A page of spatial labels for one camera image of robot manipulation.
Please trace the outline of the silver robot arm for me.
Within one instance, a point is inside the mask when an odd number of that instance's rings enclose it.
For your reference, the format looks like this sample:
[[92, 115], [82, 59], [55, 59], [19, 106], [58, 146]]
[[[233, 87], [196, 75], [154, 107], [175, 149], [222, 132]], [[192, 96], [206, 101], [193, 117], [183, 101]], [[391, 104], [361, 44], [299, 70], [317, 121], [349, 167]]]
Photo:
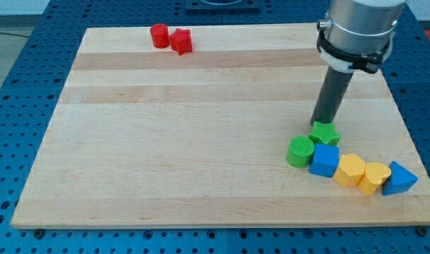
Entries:
[[316, 47], [335, 71], [375, 73], [390, 56], [405, 0], [332, 0], [317, 22]]

